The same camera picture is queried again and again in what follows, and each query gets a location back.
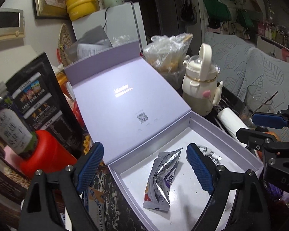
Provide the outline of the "silver purple snack packet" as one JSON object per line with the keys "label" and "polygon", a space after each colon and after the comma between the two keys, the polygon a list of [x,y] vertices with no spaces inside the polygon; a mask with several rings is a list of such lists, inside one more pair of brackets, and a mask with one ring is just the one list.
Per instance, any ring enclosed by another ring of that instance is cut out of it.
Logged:
{"label": "silver purple snack packet", "polygon": [[169,192],[182,149],[160,152],[154,160],[144,192],[144,208],[163,212],[170,210]]}

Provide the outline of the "glass mug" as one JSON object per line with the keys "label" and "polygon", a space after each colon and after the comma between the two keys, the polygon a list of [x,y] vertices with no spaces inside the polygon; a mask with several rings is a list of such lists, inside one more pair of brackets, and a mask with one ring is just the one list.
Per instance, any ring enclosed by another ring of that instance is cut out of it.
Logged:
{"label": "glass mug", "polygon": [[243,106],[241,107],[239,118],[248,128],[254,130],[258,127],[258,125],[252,121],[254,113],[275,112],[272,98],[276,93],[278,93],[278,91],[268,91],[260,85],[249,85],[242,90],[240,99],[243,102]]}

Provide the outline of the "white paper roll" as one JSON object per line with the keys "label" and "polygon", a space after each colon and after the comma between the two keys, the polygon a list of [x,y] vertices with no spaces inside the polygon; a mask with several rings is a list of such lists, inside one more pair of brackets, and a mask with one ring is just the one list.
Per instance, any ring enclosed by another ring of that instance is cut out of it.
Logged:
{"label": "white paper roll", "polygon": [[221,121],[221,123],[224,125],[230,136],[236,140],[241,146],[244,148],[247,147],[247,144],[241,143],[237,137],[236,137],[236,132],[240,128],[245,128],[248,129],[247,125],[242,122],[242,120],[230,109],[230,108],[225,108],[221,110],[217,114],[218,120]]}

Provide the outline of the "leaf-pattern grey cushion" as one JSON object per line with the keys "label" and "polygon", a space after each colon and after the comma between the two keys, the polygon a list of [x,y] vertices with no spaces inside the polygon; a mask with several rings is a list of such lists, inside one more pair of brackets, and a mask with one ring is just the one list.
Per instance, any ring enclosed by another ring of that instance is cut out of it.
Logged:
{"label": "leaf-pattern grey cushion", "polygon": [[268,91],[278,91],[272,99],[275,113],[286,110],[289,105],[289,63],[271,57],[258,48],[247,52],[247,65],[242,89],[260,85]]}

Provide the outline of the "blue white carton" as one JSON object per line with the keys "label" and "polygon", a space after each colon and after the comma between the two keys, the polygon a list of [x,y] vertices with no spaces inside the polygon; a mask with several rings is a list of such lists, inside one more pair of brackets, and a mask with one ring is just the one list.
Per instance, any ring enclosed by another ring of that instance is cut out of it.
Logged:
{"label": "blue white carton", "polygon": [[82,193],[82,201],[98,230],[106,230],[104,194],[93,187]]}

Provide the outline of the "red container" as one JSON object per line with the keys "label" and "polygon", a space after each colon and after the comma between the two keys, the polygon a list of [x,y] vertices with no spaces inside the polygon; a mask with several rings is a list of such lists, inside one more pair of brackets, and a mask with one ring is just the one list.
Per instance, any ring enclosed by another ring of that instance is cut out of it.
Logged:
{"label": "red container", "polygon": [[48,131],[38,130],[36,134],[38,143],[33,154],[20,163],[21,172],[26,177],[32,179],[38,169],[48,174],[76,164],[77,159]]}

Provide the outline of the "cream cartoon water bottle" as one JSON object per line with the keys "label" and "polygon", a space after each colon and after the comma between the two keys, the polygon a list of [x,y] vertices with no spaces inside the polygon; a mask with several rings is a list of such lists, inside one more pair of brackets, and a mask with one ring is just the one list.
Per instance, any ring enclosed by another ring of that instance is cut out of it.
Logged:
{"label": "cream cartoon water bottle", "polygon": [[220,67],[212,62],[212,48],[203,43],[198,55],[184,61],[183,99],[195,113],[206,116],[221,100]]}

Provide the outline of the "dark label bottle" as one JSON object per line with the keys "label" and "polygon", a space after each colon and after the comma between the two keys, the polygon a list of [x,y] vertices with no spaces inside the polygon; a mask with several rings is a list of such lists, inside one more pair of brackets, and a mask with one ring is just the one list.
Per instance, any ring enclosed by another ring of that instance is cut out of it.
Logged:
{"label": "dark label bottle", "polygon": [[18,112],[4,82],[0,82],[0,138],[23,159],[29,158],[37,145],[37,135]]}

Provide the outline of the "black product box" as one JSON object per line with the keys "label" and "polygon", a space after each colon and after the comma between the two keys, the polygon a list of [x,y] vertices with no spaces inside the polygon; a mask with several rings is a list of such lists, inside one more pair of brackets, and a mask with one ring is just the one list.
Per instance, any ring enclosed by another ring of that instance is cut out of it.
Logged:
{"label": "black product box", "polygon": [[46,130],[75,158],[82,155],[82,128],[65,98],[46,53],[15,73],[6,86],[32,130]]}

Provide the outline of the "plastic bag of food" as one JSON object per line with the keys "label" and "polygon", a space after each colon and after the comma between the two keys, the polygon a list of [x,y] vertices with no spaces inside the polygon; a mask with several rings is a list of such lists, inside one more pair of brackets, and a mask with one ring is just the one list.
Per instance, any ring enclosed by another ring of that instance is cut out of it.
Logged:
{"label": "plastic bag of food", "polygon": [[167,37],[154,35],[144,48],[145,60],[174,88],[179,89],[185,75],[184,62],[193,35],[182,33]]}

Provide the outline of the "green tote bag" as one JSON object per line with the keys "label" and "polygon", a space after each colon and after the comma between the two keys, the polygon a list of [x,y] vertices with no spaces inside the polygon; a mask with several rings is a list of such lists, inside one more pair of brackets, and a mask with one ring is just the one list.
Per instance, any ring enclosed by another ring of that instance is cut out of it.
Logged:
{"label": "green tote bag", "polygon": [[203,0],[208,14],[208,27],[218,29],[232,20],[228,7],[218,0]]}

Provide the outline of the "lavender gift box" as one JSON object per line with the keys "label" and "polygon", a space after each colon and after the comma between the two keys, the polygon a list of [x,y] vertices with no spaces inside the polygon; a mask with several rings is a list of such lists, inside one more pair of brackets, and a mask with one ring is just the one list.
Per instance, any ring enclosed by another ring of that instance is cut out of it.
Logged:
{"label": "lavender gift box", "polygon": [[[172,86],[140,55],[139,43],[105,49],[65,68],[91,138],[104,146],[103,161],[134,213],[148,230],[191,230],[209,194],[186,159],[190,143],[220,155],[228,170],[262,163],[230,135],[191,110]],[[180,149],[168,212],[142,205],[153,162]]]}

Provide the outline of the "white mini fridge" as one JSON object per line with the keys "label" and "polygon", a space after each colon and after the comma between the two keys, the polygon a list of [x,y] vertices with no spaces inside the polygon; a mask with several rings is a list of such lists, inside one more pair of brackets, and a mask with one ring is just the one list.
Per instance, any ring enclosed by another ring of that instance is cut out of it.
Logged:
{"label": "white mini fridge", "polygon": [[72,22],[80,51],[93,53],[130,41],[138,41],[140,52],[147,46],[139,3],[99,10]]}

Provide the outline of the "yellow pot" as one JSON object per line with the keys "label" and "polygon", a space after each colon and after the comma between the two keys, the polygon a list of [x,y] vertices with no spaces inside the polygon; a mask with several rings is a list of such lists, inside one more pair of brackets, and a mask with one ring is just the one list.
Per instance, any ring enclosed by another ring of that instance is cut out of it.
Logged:
{"label": "yellow pot", "polygon": [[98,11],[97,0],[66,0],[67,13],[71,21]]}

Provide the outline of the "wall intercom panel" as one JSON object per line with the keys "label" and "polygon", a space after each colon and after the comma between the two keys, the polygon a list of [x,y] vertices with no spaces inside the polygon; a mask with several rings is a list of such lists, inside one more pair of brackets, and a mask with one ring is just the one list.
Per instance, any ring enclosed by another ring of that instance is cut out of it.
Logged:
{"label": "wall intercom panel", "polygon": [[0,9],[0,42],[24,37],[24,11],[13,8]]}

